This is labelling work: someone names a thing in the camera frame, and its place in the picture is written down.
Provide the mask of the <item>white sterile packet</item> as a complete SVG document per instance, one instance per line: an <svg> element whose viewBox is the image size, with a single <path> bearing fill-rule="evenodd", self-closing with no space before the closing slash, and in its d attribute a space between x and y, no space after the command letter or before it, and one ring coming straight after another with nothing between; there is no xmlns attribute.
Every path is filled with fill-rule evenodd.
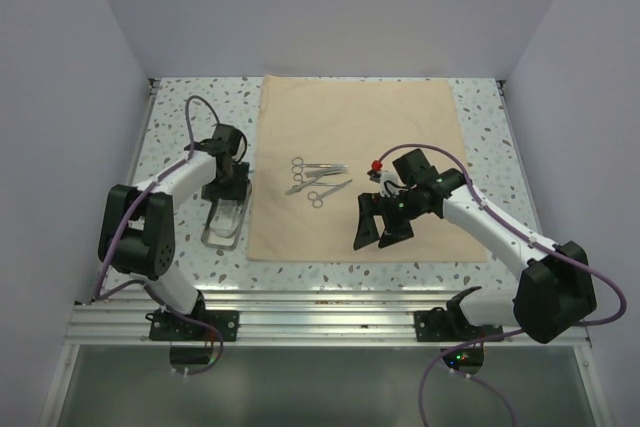
<svg viewBox="0 0 640 427"><path fill-rule="evenodd" d="M241 223L244 205L235 200L219 200L213 208L209 229L218 237L233 236Z"/></svg>

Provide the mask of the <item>steel scalpel handle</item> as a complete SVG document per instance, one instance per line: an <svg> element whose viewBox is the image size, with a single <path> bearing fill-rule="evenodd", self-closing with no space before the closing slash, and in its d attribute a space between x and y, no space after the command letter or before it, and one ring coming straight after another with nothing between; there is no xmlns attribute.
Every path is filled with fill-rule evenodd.
<svg viewBox="0 0 640 427"><path fill-rule="evenodd" d="M310 186L319 186L321 185L321 182L319 181L318 177L311 177L303 182L300 182L294 186L292 186L290 189L288 189L284 195L285 196L289 196L289 195L293 195L296 194L300 191L302 191L303 189L310 187Z"/></svg>

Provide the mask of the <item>steel forceps with rings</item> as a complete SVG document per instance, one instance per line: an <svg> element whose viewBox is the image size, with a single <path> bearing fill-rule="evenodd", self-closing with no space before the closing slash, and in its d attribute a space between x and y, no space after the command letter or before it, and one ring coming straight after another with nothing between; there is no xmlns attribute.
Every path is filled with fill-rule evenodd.
<svg viewBox="0 0 640 427"><path fill-rule="evenodd" d="M310 186L336 186L337 183L335 182L335 177L336 177L336 174L311 176L311 177L305 177L302 174L294 174L293 175L293 180L298 185L303 185L303 186L307 186L307 185L310 185Z"/></svg>

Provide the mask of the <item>steel scissors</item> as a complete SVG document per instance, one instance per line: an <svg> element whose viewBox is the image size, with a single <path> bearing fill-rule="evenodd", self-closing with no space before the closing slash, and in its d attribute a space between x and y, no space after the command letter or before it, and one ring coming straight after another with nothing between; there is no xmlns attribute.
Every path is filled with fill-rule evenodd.
<svg viewBox="0 0 640 427"><path fill-rule="evenodd" d="M331 186L328 190L325 190L323 192L311 191L307 194L307 199L311 202L313 208L322 208L326 197L339 192L340 190L349 186L352 182L353 180L349 179L335 186Z"/></svg>
<svg viewBox="0 0 640 427"><path fill-rule="evenodd" d="M331 168L347 168L345 164L335 164L335 163L308 163L305 162L302 157L294 157L291 160L292 171L303 171L304 169L331 169Z"/></svg>

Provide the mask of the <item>steel tweezers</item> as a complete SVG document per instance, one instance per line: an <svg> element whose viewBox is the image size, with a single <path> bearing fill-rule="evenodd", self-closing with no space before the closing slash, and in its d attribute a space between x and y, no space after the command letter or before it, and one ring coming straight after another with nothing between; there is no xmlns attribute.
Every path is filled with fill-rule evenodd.
<svg viewBox="0 0 640 427"><path fill-rule="evenodd" d="M322 168L322 169L311 170L306 172L305 177L308 179L321 178L321 177L331 176L331 175L340 175L347 172L348 172L347 167Z"/></svg>

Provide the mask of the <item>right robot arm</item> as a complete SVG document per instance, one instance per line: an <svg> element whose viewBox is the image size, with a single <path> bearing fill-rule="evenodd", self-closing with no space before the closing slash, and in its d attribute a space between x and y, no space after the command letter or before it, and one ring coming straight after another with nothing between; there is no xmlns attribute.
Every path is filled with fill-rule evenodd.
<svg viewBox="0 0 640 427"><path fill-rule="evenodd" d="M414 315L421 342L470 341L520 328L547 344L579 324L597 306L587 255L574 242L563 245L525 228L473 187L462 164L440 172L420 148L393 162L374 161L368 172L379 186L358 196L356 250L383 249L413 238L412 221L432 214L480 242L514 276L514 292L469 287L442 307Z"/></svg>

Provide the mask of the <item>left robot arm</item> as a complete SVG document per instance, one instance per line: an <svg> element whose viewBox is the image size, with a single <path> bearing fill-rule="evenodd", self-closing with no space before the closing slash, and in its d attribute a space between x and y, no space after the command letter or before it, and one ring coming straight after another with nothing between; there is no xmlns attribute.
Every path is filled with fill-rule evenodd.
<svg viewBox="0 0 640 427"><path fill-rule="evenodd" d="M98 257L142 284L159 304L176 311L172 326L185 339L201 337L208 316L202 295L174 265L174 213L193 195L210 204L202 241L233 249L251 193L248 142L239 129L219 124L211 137L191 142L184 156L135 185L112 187L102 221Z"/></svg>

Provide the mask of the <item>metal instrument tray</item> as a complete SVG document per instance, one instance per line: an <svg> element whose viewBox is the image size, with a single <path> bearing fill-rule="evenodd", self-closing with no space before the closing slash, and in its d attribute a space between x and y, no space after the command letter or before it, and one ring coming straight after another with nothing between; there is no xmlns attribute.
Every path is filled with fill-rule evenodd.
<svg viewBox="0 0 640 427"><path fill-rule="evenodd" d="M202 199L210 203L201 242L209 248L234 250L251 194L248 177L240 176L225 183L214 181L202 188Z"/></svg>

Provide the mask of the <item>beige cloth mat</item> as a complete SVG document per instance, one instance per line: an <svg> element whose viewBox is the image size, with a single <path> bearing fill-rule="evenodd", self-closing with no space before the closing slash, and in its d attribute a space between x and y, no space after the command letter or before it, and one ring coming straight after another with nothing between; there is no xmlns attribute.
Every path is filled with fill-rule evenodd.
<svg viewBox="0 0 640 427"><path fill-rule="evenodd" d="M358 195L374 192L367 172L388 149L438 146L459 160L466 151L445 80L344 81L268 76L257 123L247 256L273 262L484 262L485 248L462 229L425 215L413 238L353 248ZM306 191L290 193L291 161L348 167L345 188L315 208Z"/></svg>

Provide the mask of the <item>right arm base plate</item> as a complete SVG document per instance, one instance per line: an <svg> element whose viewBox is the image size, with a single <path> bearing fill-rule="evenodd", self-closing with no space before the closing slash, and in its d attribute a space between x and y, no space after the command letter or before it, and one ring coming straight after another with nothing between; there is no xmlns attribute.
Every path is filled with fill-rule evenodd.
<svg viewBox="0 0 640 427"><path fill-rule="evenodd" d="M442 307L414 312L413 325L418 342L461 343L503 333L501 327L472 326Z"/></svg>

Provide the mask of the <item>aluminium rail frame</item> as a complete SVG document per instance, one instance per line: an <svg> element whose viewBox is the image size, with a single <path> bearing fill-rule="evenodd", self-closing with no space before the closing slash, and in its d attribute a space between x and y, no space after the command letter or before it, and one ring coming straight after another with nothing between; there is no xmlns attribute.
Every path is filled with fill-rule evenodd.
<svg viewBox="0 0 640 427"><path fill-rule="evenodd" d="M485 349L476 379L437 367L413 315L474 285L509 287L483 263L277 264L200 240L207 206L178 217L178 264L214 310L239 314L221 364L181 378L148 337L153 302L137 287L73 309L45 426L607 426L591 342L574 329L548 345L511 338Z"/></svg>

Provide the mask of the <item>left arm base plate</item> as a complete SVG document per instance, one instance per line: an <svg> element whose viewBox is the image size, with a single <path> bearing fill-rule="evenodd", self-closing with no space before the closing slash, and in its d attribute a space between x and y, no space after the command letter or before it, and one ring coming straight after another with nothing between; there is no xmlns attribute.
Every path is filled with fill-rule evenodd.
<svg viewBox="0 0 640 427"><path fill-rule="evenodd" d="M149 339L165 342L235 342L240 326L240 314L234 310L205 310L191 318L157 309L145 319L150 322Z"/></svg>

